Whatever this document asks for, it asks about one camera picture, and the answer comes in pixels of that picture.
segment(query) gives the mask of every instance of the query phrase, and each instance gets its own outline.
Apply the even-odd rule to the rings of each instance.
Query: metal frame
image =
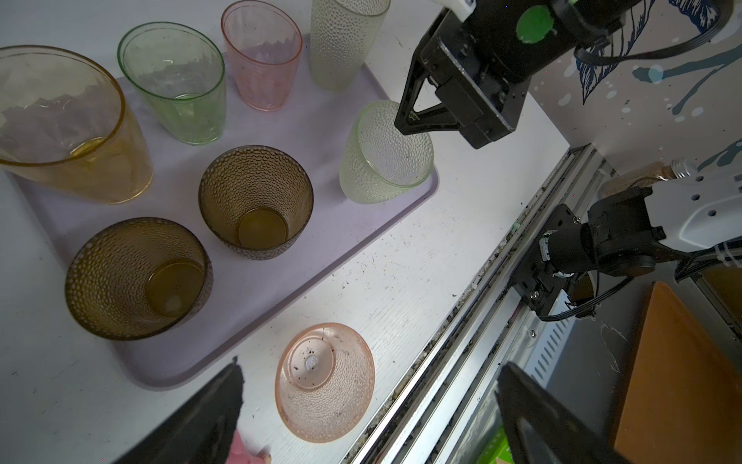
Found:
[[[714,287],[709,284],[702,274],[694,275],[691,278],[698,285],[698,289],[709,299],[709,303],[716,309],[716,312],[719,313],[719,316],[729,326],[729,329],[735,334],[737,340],[742,339],[742,320],[726,306],[724,300],[716,293]]]
[[[479,403],[492,396],[500,364],[514,359],[525,363],[535,345],[531,332],[539,332],[544,324],[508,292],[510,274],[551,211],[566,203],[584,217],[610,172],[612,168],[592,146],[563,157],[527,206],[520,227],[496,251],[461,309],[449,316],[450,322],[426,347],[416,370],[405,376],[407,384],[395,389],[399,395],[374,421],[373,430],[367,429],[363,445],[351,448],[345,462],[444,463],[460,454],[463,436],[471,432],[468,425],[481,409]]]

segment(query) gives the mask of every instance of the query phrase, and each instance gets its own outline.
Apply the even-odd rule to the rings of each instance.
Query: pink glass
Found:
[[[303,47],[296,23],[258,0],[233,3],[222,15],[230,74],[245,103],[261,111],[286,104]]]

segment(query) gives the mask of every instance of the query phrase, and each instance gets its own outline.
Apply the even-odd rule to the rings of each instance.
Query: glass rim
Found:
[[[367,15],[367,14],[359,13],[358,11],[351,10],[347,6],[340,3],[339,0],[332,0],[332,2],[334,2],[336,5],[338,5],[343,10],[349,11],[357,16],[363,16],[364,18],[378,18],[379,16],[387,14],[387,11],[389,11],[389,8],[392,6],[392,0],[384,0],[384,1],[387,3],[387,6],[384,8],[384,11],[382,11],[381,13],[377,13],[375,15]]]
[[[108,142],[110,142],[111,139],[114,138],[116,136],[116,134],[118,134],[119,130],[121,129],[121,126],[124,123],[124,117],[126,115],[126,98],[124,98],[124,92],[121,90],[121,86],[119,85],[119,83],[116,82],[116,79],[114,79],[114,77],[111,75],[111,73],[109,73],[104,67],[102,67],[101,65],[99,65],[97,62],[93,61],[92,59],[90,59],[90,58],[88,58],[86,56],[83,56],[83,55],[81,55],[79,53],[75,53],[73,51],[67,50],[65,48],[51,47],[49,45],[12,45],[10,47],[1,47],[0,48],[0,53],[2,53],[3,51],[6,51],[6,50],[22,49],[22,48],[29,48],[29,49],[38,48],[38,49],[42,49],[42,50],[49,50],[49,51],[56,51],[56,52],[60,52],[61,51],[63,53],[69,53],[70,55],[72,55],[72,56],[74,56],[76,58],[81,59],[82,62],[84,62],[87,65],[91,65],[91,67],[93,69],[95,69],[96,71],[99,71],[101,74],[103,74],[105,77],[107,77],[108,78],[108,81],[111,84],[113,84],[114,88],[119,93],[119,101],[121,102],[121,112],[119,113],[119,119],[116,121],[116,125],[114,126],[114,128],[111,129],[110,134],[108,134],[104,138],[104,140],[97,147],[93,148],[90,151],[84,151],[81,154],[78,154],[78,155],[75,155],[75,156],[69,157],[69,158],[64,158],[62,160],[47,161],[47,162],[44,162],[44,163],[23,163],[23,162],[20,162],[20,161],[10,161],[10,160],[4,160],[4,159],[0,158],[0,165],[1,164],[5,164],[7,166],[18,166],[18,167],[23,167],[23,168],[35,168],[35,167],[44,167],[44,166],[59,166],[59,165],[62,165],[62,164],[71,163],[73,161],[81,160],[81,159],[84,159],[86,157],[93,156],[94,154],[98,153],[98,151],[101,148],[103,148],[104,146],[106,146],[108,144]],[[48,54],[48,55],[63,56],[63,55],[59,55],[57,53],[35,53],[35,54],[44,54],[44,55],[45,54]]]
[[[98,332],[94,331],[92,327],[90,327],[87,323],[85,323],[83,320],[81,320],[80,318],[78,318],[78,315],[74,311],[72,311],[72,309],[70,308],[69,299],[68,299],[68,296],[69,296],[69,293],[70,293],[70,285],[72,284],[72,282],[70,281],[70,268],[72,267],[73,264],[75,264],[75,262],[77,261],[77,258],[80,258],[80,255],[85,250],[88,249],[88,244],[91,243],[92,241],[98,239],[105,232],[110,232],[113,229],[120,229],[120,228],[129,226],[132,223],[139,223],[139,222],[142,222],[142,221],[164,222],[164,223],[168,223],[168,224],[174,225],[174,226],[176,226],[176,227],[184,230],[185,232],[187,232],[188,235],[190,235],[196,241],[196,243],[198,244],[198,248],[200,250],[200,254],[203,257],[204,264],[205,264],[204,265],[204,268],[203,268],[203,282],[201,283],[201,288],[200,288],[200,290],[198,292],[198,296],[194,300],[193,304],[188,308],[188,310],[185,311],[182,315],[176,317],[175,320],[173,320],[172,322],[169,322],[165,326],[161,327],[160,329],[154,330],[152,332],[148,332],[148,333],[146,333],[144,335],[141,335],[141,336],[134,336],[134,337],[111,337],[111,336],[107,336],[107,335],[102,335],[101,333],[98,333]],[[90,237],[88,239],[88,241],[86,241],[80,247],[80,249],[77,251],[77,253],[75,253],[75,257],[72,258],[72,261],[70,262],[70,266],[67,269],[67,274],[65,276],[65,303],[67,303],[67,307],[68,307],[68,310],[70,311],[70,314],[72,315],[73,319],[75,319],[75,321],[80,325],[80,327],[83,327],[85,330],[87,330],[88,332],[90,332],[90,333],[92,333],[92,334],[94,334],[96,336],[99,336],[99,337],[101,337],[103,339],[106,339],[106,340],[124,341],[124,342],[133,341],[133,340],[148,339],[148,338],[150,338],[152,336],[159,335],[159,334],[161,334],[162,332],[165,332],[168,329],[171,329],[175,324],[177,324],[178,322],[182,321],[186,316],[188,316],[191,313],[191,311],[193,310],[195,304],[199,301],[199,299],[203,295],[204,287],[206,287],[206,282],[209,279],[209,267],[211,267],[211,260],[209,259],[209,254],[206,253],[206,248],[203,247],[203,244],[201,243],[201,241],[198,239],[198,237],[193,232],[191,232],[191,230],[188,227],[183,226],[182,224],[177,223],[174,220],[169,220],[169,219],[165,219],[165,218],[156,218],[154,216],[142,216],[141,218],[124,219],[124,220],[120,220],[117,223],[113,223],[110,226],[105,227],[101,231],[97,232],[95,235],[93,235],[92,237]]]
[[[227,36],[227,32],[224,30],[224,22],[226,20],[227,13],[231,13],[232,11],[235,11],[237,9],[236,8],[236,5],[238,5],[238,4],[261,4],[262,6],[267,6],[270,9],[279,12],[279,14],[281,14],[283,16],[283,18],[286,19],[287,22],[294,28],[294,32],[296,33],[296,35],[299,36],[299,51],[296,52],[296,54],[291,59],[288,59],[288,60],[286,60],[285,62],[282,62],[282,63],[266,63],[266,62],[258,61],[258,60],[254,59],[254,58],[250,58],[246,54],[242,53],[239,49],[237,49],[237,47],[235,47],[232,44],[232,41],[229,40],[229,37]],[[253,63],[257,63],[259,65],[262,65],[262,66],[284,66],[284,65],[288,65],[289,63],[292,63],[292,62],[296,61],[299,58],[299,56],[301,55],[301,51],[304,49],[304,37],[301,35],[301,30],[296,25],[296,22],[285,11],[281,10],[279,7],[277,7],[277,6],[273,5],[273,4],[270,4],[270,3],[266,2],[266,1],[261,1],[261,0],[237,0],[235,3],[230,4],[227,8],[224,9],[224,13],[222,13],[222,19],[221,19],[221,22],[220,22],[220,26],[222,28],[222,36],[224,37],[224,42],[227,44],[227,47],[231,48],[234,52],[236,52],[238,55],[240,55],[240,57],[242,57],[244,59],[247,59],[248,61],[251,61]]]
[[[353,129],[352,129],[353,135],[355,136],[356,139],[358,139],[358,124],[361,121],[361,118],[372,108],[379,106],[379,105],[383,105],[384,103],[387,103],[387,102],[396,103],[397,106],[399,105],[397,102],[393,100],[376,100],[375,102],[372,102],[369,105],[367,105],[366,108],[364,108],[363,111],[361,111],[361,114],[358,115],[358,118],[355,120],[355,124],[353,125]],[[428,134],[427,132],[424,132],[423,134],[427,135],[427,138],[430,140],[430,134]],[[386,179],[383,175],[381,175],[381,172],[379,172],[377,168],[374,167],[373,164],[371,164],[371,162],[368,159],[368,156],[366,156],[366,154],[364,153],[363,147],[361,147],[360,143],[358,144],[358,148],[361,150],[361,155],[363,155],[364,161],[366,161],[366,166],[368,166],[371,169],[371,171],[373,171],[373,173],[376,174],[376,176],[378,176],[379,179],[383,180],[385,183],[388,183],[391,186],[400,187],[402,189],[411,189],[413,187],[417,187],[418,185],[422,184],[430,176],[430,173],[433,172],[433,168],[435,167],[435,164],[434,164],[435,156],[433,152],[430,155],[430,164],[427,167],[425,175],[422,176],[419,181],[415,183],[410,183],[410,184],[394,183],[391,180]],[[430,140],[430,148],[431,148],[431,151],[433,151],[432,140]]]
[[[232,156],[233,154],[235,154],[237,152],[237,150],[243,150],[245,148],[267,148],[268,150],[277,151],[278,153],[281,154],[281,156],[284,156],[284,157],[289,158],[289,160],[291,160],[293,163],[295,163],[296,166],[299,166],[299,169],[301,169],[301,171],[304,174],[304,179],[306,179],[306,184],[309,185],[309,199],[310,199],[309,214],[306,216],[306,220],[304,221],[304,224],[301,225],[301,228],[299,228],[299,230],[296,231],[296,233],[291,234],[291,236],[287,237],[286,240],[284,240],[281,243],[279,243],[278,245],[272,246],[270,248],[248,248],[247,246],[243,246],[242,244],[240,244],[239,241],[237,241],[235,243],[235,242],[233,242],[231,240],[227,240],[226,238],[222,237],[222,235],[219,232],[217,232],[216,230],[214,230],[214,228],[211,226],[211,223],[206,218],[206,215],[203,212],[203,202],[201,200],[201,191],[203,190],[204,177],[206,176],[206,171],[208,171],[214,164],[216,164],[216,162],[218,160],[220,160],[220,159],[222,159],[224,157]],[[235,148],[230,148],[229,150],[227,150],[224,153],[222,153],[219,156],[217,156],[214,159],[214,161],[212,161],[211,163],[209,163],[209,167],[206,168],[206,171],[204,171],[203,175],[201,176],[201,181],[198,184],[198,209],[199,209],[199,212],[201,213],[201,217],[203,218],[203,222],[206,223],[206,226],[209,228],[209,230],[211,230],[211,233],[213,233],[214,235],[216,235],[217,238],[219,238],[219,240],[221,240],[221,241],[223,241],[225,243],[228,243],[228,244],[234,246],[235,248],[244,249],[244,250],[250,251],[250,252],[270,252],[270,251],[273,251],[275,249],[279,249],[283,245],[286,245],[288,242],[290,242],[291,240],[293,240],[297,236],[299,236],[299,234],[304,231],[304,229],[306,228],[306,225],[309,223],[309,219],[312,218],[312,212],[314,212],[314,209],[315,209],[315,188],[312,185],[312,181],[311,181],[311,179],[309,179],[309,174],[306,173],[306,170],[304,169],[304,167],[297,160],[295,160],[294,157],[292,157],[290,154],[287,154],[285,151],[282,151],[282,150],[279,150],[278,148],[267,146],[267,145],[243,145],[243,146],[238,146],[238,147],[235,147]]]
[[[154,92],[148,91],[147,89],[143,88],[141,85],[137,84],[134,81],[134,79],[132,79],[129,76],[129,73],[126,72],[126,68],[124,67],[123,60],[122,60],[122,49],[121,48],[124,45],[124,41],[135,30],[137,30],[137,29],[139,29],[141,27],[145,27],[145,26],[152,26],[153,24],[169,24],[171,26],[180,26],[180,27],[183,27],[183,28],[187,29],[188,31],[194,32],[195,35],[198,36],[199,39],[204,40],[207,45],[211,45],[211,47],[217,52],[217,55],[219,56],[219,60],[222,63],[222,75],[220,76],[220,78],[217,81],[217,83],[214,84],[214,87],[212,87],[208,91],[202,93],[201,95],[196,95],[195,97],[189,97],[189,98],[170,98],[170,97],[165,97],[163,95],[157,95]],[[138,26],[135,26],[135,27],[131,28],[126,34],[124,34],[124,36],[119,41],[119,47],[116,49],[116,60],[119,62],[119,68],[121,68],[121,72],[124,73],[124,77],[129,82],[131,82],[131,84],[134,87],[136,87],[137,90],[140,90],[140,91],[144,92],[147,95],[152,95],[155,98],[159,98],[159,99],[163,99],[163,100],[168,100],[170,102],[191,102],[191,101],[196,100],[196,99],[199,99],[201,97],[206,97],[211,92],[213,92],[213,91],[215,91],[215,90],[217,90],[219,88],[219,86],[222,84],[222,82],[224,82],[224,76],[226,75],[226,66],[224,65],[224,56],[222,55],[221,50],[219,50],[219,47],[217,47],[216,44],[209,37],[206,36],[206,34],[200,32],[198,30],[195,30],[192,27],[186,26],[185,24],[180,24],[178,22],[171,22],[171,21],[152,21],[152,22],[146,22],[146,23],[143,23],[143,24],[140,24]]]

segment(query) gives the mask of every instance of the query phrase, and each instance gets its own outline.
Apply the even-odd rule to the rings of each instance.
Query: table surface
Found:
[[[195,27],[223,49],[219,16],[229,0],[5,0],[0,46],[54,45],[120,76],[116,44],[137,24]],[[274,1],[309,32],[311,2]],[[399,101],[410,58],[439,11],[428,0],[393,2],[367,64]],[[430,88],[419,107],[437,102]],[[568,147],[530,96],[519,128],[475,151],[457,133],[431,134],[439,191],[301,300],[186,385],[150,391],[117,364],[111,345],[70,317],[65,269],[14,185],[0,175],[0,446],[9,463],[109,462],[136,444],[233,356],[245,375],[238,428],[251,451],[274,463],[338,462],[388,397],[459,295]],[[303,328],[325,321],[355,328],[374,356],[371,406],[345,437],[301,441],[278,416],[275,370]]]

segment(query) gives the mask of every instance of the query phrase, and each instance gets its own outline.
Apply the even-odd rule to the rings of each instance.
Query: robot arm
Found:
[[[568,279],[582,272],[633,278],[679,261],[680,280],[720,261],[742,267],[740,236],[742,168],[720,169],[597,201],[586,223],[558,206],[512,283],[544,318]]]
[[[714,0],[718,19],[687,42],[603,56],[590,50],[610,43],[638,0],[436,1],[452,10],[443,8],[413,53],[395,125],[405,135],[459,131],[474,148],[515,131],[531,76],[569,50],[592,65],[669,58],[709,41],[733,9],[732,0]],[[441,103],[415,111],[426,79]]]

